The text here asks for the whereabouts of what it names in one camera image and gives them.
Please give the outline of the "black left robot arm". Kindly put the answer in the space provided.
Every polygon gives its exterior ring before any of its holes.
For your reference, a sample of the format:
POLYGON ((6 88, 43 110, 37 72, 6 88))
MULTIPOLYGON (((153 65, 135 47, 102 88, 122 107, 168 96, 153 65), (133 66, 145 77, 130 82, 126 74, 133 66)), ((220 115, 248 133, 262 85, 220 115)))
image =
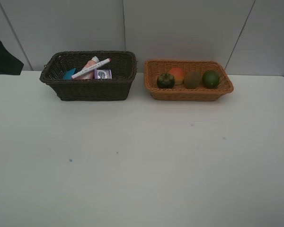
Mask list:
POLYGON ((24 64, 6 50, 0 40, 0 75, 20 75, 24 64))

